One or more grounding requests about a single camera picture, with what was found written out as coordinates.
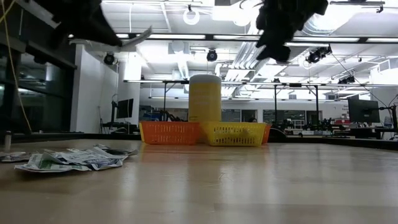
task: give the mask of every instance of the yellow cable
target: yellow cable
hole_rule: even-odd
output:
[[[17,80],[17,75],[15,74],[14,62],[12,61],[11,45],[10,45],[10,40],[9,40],[9,36],[8,36],[8,27],[7,27],[7,19],[6,19],[8,11],[6,12],[6,8],[4,7],[4,2],[2,4],[2,12],[3,12],[3,16],[2,16],[2,18],[0,18],[0,23],[4,19],[4,26],[6,27],[6,39],[7,39],[7,45],[8,45],[8,53],[9,53],[9,57],[10,57],[10,64],[11,64],[12,74],[14,75],[15,86],[18,89],[18,80]],[[29,120],[27,119],[27,116],[25,113],[24,105],[22,104],[22,99],[21,99],[21,96],[18,91],[17,91],[17,95],[18,95],[19,103],[21,104],[22,112],[24,114],[26,123],[29,128],[29,131],[32,132],[32,128],[30,127]]]
[[[7,16],[8,12],[10,12],[12,6],[13,6],[14,3],[16,2],[16,0],[12,0],[10,6],[9,6],[8,9],[4,12],[4,1],[5,1],[5,0],[2,0],[2,16],[1,16],[1,18],[0,18],[0,23],[1,23],[4,19],[6,19],[6,16]]]

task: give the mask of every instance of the yellow cylinder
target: yellow cylinder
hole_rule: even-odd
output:
[[[221,121],[221,79],[194,75],[189,80],[189,121]]]

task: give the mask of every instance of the orange basket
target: orange basket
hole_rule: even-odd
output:
[[[163,145],[194,145],[201,131],[195,122],[143,121],[140,128],[145,143]]]
[[[262,137],[262,143],[265,144],[268,142],[268,137],[269,137],[269,130],[271,129],[272,125],[267,125],[266,129],[264,130],[264,137]]]

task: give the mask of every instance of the computer monitor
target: computer monitor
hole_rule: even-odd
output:
[[[348,100],[349,120],[360,123],[380,123],[379,102]]]
[[[118,114],[116,115],[116,118],[131,118],[133,102],[134,99],[119,101]]]

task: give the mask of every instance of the table surface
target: table surface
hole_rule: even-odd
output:
[[[72,140],[13,151],[139,148],[119,168],[33,174],[0,164],[2,223],[398,223],[398,154],[326,144],[148,146]]]

